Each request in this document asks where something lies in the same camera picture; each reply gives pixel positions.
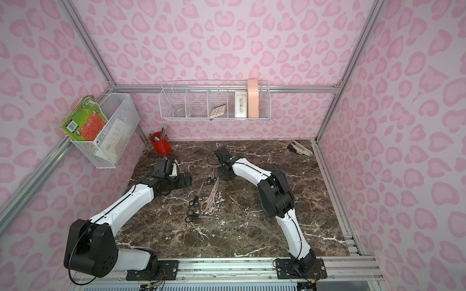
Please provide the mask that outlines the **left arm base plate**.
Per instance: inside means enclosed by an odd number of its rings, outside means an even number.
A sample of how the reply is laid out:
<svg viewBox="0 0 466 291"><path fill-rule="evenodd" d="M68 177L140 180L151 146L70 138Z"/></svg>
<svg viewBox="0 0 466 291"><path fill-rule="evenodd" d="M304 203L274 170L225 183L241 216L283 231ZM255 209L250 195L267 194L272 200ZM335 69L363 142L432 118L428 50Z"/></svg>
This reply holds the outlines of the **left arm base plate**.
<svg viewBox="0 0 466 291"><path fill-rule="evenodd" d="M159 280L175 281L178 273L179 260L158 260L149 263L144 270L127 271L126 281Z"/></svg>

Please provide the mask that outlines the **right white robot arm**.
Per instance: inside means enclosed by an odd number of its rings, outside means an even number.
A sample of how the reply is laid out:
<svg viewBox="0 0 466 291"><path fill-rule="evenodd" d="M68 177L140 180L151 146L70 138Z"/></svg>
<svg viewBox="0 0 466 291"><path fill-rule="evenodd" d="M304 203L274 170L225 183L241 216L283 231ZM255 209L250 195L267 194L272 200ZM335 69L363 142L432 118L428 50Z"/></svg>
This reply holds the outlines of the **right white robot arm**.
<svg viewBox="0 0 466 291"><path fill-rule="evenodd" d="M285 235L293 264L303 274L310 271L317 257L297 221L294 195L284 172L262 169L225 147L214 153L220 163L219 178L230 181L241 177L256 186L263 212L277 220Z"/></svg>

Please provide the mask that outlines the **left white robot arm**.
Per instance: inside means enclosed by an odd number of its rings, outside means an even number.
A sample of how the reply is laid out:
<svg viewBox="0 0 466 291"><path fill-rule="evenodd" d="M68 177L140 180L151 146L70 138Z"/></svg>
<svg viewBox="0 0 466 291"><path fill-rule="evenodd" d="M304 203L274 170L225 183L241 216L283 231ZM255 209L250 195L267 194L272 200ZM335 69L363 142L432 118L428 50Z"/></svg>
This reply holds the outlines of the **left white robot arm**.
<svg viewBox="0 0 466 291"><path fill-rule="evenodd" d="M128 281L149 281L164 276L157 255L141 249L120 249L115 237L145 205L160 195L190 187L190 173L180 171L174 159L159 159L154 169L140 178L111 206L89 219L77 219L69 229L64 267L103 278L125 272Z"/></svg>

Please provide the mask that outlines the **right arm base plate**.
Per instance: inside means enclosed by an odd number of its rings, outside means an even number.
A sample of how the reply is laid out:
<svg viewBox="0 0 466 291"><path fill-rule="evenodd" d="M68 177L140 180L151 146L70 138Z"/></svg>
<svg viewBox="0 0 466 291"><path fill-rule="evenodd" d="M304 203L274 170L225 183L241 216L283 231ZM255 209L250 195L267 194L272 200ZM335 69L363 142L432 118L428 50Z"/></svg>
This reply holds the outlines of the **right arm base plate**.
<svg viewBox="0 0 466 291"><path fill-rule="evenodd" d="M304 266L293 259L276 258L273 267L277 272L279 280L286 279L307 279L319 281L327 279L327 271L323 259L316 259L312 265Z"/></svg>

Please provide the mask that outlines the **black scissors sideways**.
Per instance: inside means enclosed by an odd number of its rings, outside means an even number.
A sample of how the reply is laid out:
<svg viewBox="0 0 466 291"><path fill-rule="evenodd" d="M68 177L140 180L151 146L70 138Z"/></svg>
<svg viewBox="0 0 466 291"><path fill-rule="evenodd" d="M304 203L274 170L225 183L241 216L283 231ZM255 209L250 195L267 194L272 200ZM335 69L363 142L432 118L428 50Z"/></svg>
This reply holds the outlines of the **black scissors sideways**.
<svg viewBox="0 0 466 291"><path fill-rule="evenodd" d="M212 216L209 216L209 215L202 215L202 214L199 214L199 213L196 213L194 212L193 210L188 210L186 212L186 217L184 219L184 221L186 223L191 223L197 219L210 219L210 218L213 218Z"/></svg>

